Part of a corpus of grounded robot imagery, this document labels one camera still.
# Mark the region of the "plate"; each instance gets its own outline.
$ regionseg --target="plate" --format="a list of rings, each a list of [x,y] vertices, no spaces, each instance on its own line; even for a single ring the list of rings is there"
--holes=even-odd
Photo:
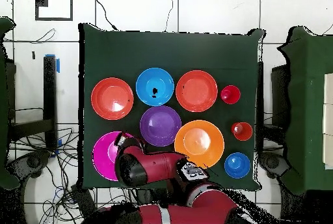
[[[114,145],[114,140],[119,133],[115,131],[103,135],[92,149],[92,163],[95,169],[102,177],[112,181],[118,181],[114,170],[118,147]]]
[[[250,160],[245,154],[235,152],[226,158],[224,169],[232,178],[243,178],[250,171]]]
[[[189,157],[189,161],[206,169],[221,158],[224,140],[221,131],[211,122],[194,120],[182,126],[176,135],[174,149]]]
[[[149,144],[156,147],[172,144],[180,128],[180,116],[165,105],[149,108],[140,121],[141,135]]]
[[[136,90],[138,97],[145,104],[163,105],[174,93],[174,80],[166,70],[149,68],[138,77]]]
[[[109,77],[92,90],[91,104],[95,112],[107,120],[124,118],[132,109],[133,92],[123,80]]]
[[[217,84],[207,72],[193,70],[184,74],[176,86],[180,105],[191,112],[209,109],[217,98]]]

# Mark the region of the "green cloth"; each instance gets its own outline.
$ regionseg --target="green cloth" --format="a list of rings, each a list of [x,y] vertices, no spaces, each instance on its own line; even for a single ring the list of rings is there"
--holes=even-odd
[[[4,189],[14,189],[20,186],[20,182],[16,176],[10,175],[5,169],[7,164],[7,148],[8,148],[8,92],[6,80],[6,50],[3,46],[3,37],[7,32],[15,27],[12,20],[0,17],[0,187]]]
[[[84,24],[85,34],[85,90],[84,90],[84,138],[83,138],[83,187],[121,187],[119,182],[104,179],[95,170],[91,152],[95,142],[112,131],[125,131],[140,137],[139,122],[150,106],[141,102],[135,92],[135,82],[142,71],[150,67],[163,68],[174,79],[194,69],[211,74],[219,92],[227,85],[237,85],[241,98],[234,105],[225,104],[218,96],[214,105],[201,113],[192,113],[179,105],[175,93],[165,104],[175,109],[182,124],[192,120],[208,120],[216,125],[224,136],[225,149],[222,158],[210,169],[210,180],[225,188],[259,189],[253,180],[254,136],[248,141],[238,141],[231,133],[234,122],[248,122],[254,127],[256,87],[258,79],[258,42],[263,31],[253,30],[248,35],[208,35],[185,33],[140,33],[101,31]],[[134,104],[127,116],[120,120],[105,120],[92,108],[90,95],[94,86],[106,77],[117,77],[129,84],[134,94]],[[149,146],[148,151],[174,150]],[[242,152],[251,161],[250,172],[241,179],[229,177],[224,171],[224,161],[229,154]],[[165,182],[156,182],[149,188],[162,188]]]
[[[288,94],[291,122],[286,132],[287,158],[293,167],[281,177],[294,194],[332,190],[333,170],[323,163],[325,74],[333,73],[333,36],[315,36],[295,27],[282,51],[290,62]]]

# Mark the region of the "floor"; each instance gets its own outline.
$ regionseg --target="floor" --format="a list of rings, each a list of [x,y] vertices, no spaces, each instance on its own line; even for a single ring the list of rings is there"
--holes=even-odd
[[[277,47],[286,41],[288,31],[296,25],[305,25],[313,33],[321,35],[333,24],[333,0],[98,0],[103,4],[109,21],[119,30],[168,31],[190,33],[246,34],[251,29],[266,30],[263,40],[264,97],[265,112],[272,111],[270,73],[274,66],[286,63]],[[101,29],[112,30],[105,19],[104,11],[96,0],[73,0],[72,21],[36,21],[34,0],[0,0],[2,16],[12,18],[14,31],[5,38],[5,49],[9,58],[17,65],[16,109],[43,107],[43,56],[55,54],[60,59],[57,73],[57,105],[59,136],[62,142],[74,138],[78,131],[78,64],[79,31],[78,23],[92,23]],[[39,17],[69,17],[70,0],[48,0],[48,7],[39,8]],[[54,29],[54,37],[43,44],[33,42]],[[42,40],[49,38],[51,31]],[[16,112],[16,122],[38,120],[42,110]],[[75,154],[77,140],[74,139],[67,152]],[[12,144],[9,160],[26,153],[26,147]],[[59,154],[67,159],[65,153]],[[77,161],[66,165],[70,184],[77,180]],[[49,159],[49,168],[54,183],[61,184],[60,169],[56,158]],[[251,201],[272,215],[280,216],[280,188],[275,180],[269,179],[258,167],[258,180],[262,189],[256,192],[244,191]],[[25,191],[25,211],[28,224],[38,224],[56,191],[52,177],[44,169],[37,179],[29,179]],[[120,189],[94,189],[91,191],[98,207],[123,195]],[[59,224],[73,224],[62,221]]]

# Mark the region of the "red plate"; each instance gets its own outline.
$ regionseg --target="red plate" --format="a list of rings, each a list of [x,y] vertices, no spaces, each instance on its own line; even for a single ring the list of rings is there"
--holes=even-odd
[[[177,83],[176,98],[188,111],[203,112],[214,104],[216,97],[217,84],[207,72],[187,72]]]
[[[95,112],[107,120],[125,117],[133,106],[133,92],[123,80],[109,77],[101,80],[91,93]]]

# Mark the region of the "blue plate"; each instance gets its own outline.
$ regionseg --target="blue plate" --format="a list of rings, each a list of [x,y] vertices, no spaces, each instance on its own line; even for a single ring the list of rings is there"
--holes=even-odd
[[[232,178],[243,178],[250,171],[250,160],[243,153],[235,152],[226,158],[224,169]]]
[[[135,87],[140,100],[151,106],[165,104],[174,93],[172,77],[160,68],[149,68],[143,71]]]

